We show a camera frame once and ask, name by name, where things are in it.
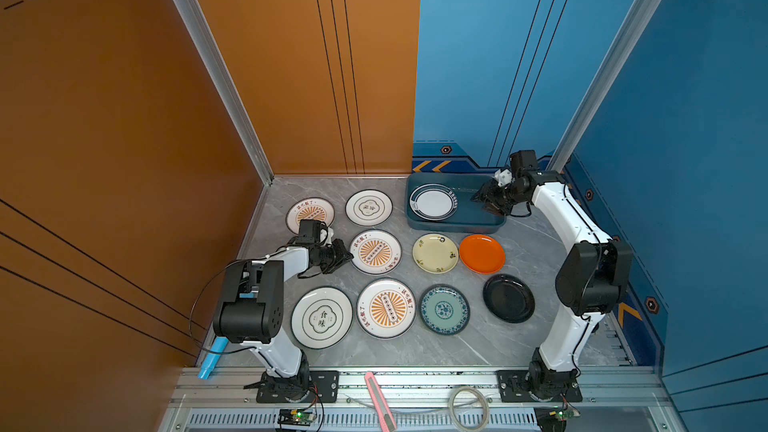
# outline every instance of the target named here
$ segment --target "yellow plate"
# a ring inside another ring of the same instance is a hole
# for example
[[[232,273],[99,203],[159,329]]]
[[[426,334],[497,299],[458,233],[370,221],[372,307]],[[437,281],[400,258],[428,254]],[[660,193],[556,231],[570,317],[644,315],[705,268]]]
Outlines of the yellow plate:
[[[445,235],[422,235],[413,245],[413,260],[427,272],[444,274],[458,263],[458,249]]]

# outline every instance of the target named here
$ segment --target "white plate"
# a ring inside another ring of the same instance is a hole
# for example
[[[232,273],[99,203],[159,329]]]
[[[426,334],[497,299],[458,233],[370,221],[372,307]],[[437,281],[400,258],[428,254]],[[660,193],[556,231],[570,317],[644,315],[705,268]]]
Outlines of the white plate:
[[[456,212],[458,199],[453,190],[440,184],[417,187],[410,197],[411,210],[427,220],[443,220]]]
[[[293,337],[308,348],[326,348],[344,338],[352,325],[352,303],[338,288],[307,292],[293,308]]]
[[[366,230],[350,243],[352,264],[370,275],[386,274],[400,263],[402,247],[394,235],[383,230]]]
[[[381,278],[360,292],[357,320],[370,335],[393,338],[413,324],[416,306],[413,293],[405,284]]]
[[[378,226],[390,214],[392,200],[378,190],[363,190],[346,201],[346,216],[358,226]]]
[[[324,222],[326,226],[330,226],[335,216],[336,211],[333,206],[324,198],[305,198],[290,208],[286,216],[286,225],[291,232],[298,234],[299,220],[315,219]]]
[[[413,244],[413,260],[422,270],[445,274],[458,264],[458,249],[443,234],[422,235]]]

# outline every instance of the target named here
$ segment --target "pink utility knife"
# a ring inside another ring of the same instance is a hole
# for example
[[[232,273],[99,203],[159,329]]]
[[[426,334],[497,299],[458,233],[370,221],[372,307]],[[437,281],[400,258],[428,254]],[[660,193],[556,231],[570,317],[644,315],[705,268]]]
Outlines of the pink utility knife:
[[[366,386],[368,387],[368,393],[371,395],[371,400],[373,400],[373,406],[376,408],[376,413],[379,415],[382,432],[395,432],[397,430],[395,419],[392,417],[392,412],[389,411],[389,405],[384,400],[384,394],[382,394],[379,383],[373,377],[373,372],[366,373]]]

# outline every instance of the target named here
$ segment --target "blue tray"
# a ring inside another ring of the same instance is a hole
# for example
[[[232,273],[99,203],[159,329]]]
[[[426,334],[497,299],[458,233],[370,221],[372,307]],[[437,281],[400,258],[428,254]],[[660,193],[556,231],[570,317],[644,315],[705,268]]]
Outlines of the blue tray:
[[[464,232],[469,234],[493,234],[506,222],[506,217],[494,216],[482,209],[480,202],[470,198],[491,177],[475,174],[443,174],[419,172],[411,174],[406,184],[406,217],[408,225],[416,230],[434,232]],[[456,212],[439,222],[425,220],[417,216],[409,205],[411,194],[417,187],[425,184],[441,184],[449,187],[456,194],[458,206]]]

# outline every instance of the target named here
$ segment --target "black plate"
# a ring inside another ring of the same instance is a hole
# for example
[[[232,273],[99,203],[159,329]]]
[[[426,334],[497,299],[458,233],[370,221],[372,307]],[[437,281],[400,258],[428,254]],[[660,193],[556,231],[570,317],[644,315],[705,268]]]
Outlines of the black plate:
[[[533,315],[536,301],[528,286],[509,274],[496,274],[482,290],[485,306],[504,322],[519,324]]]

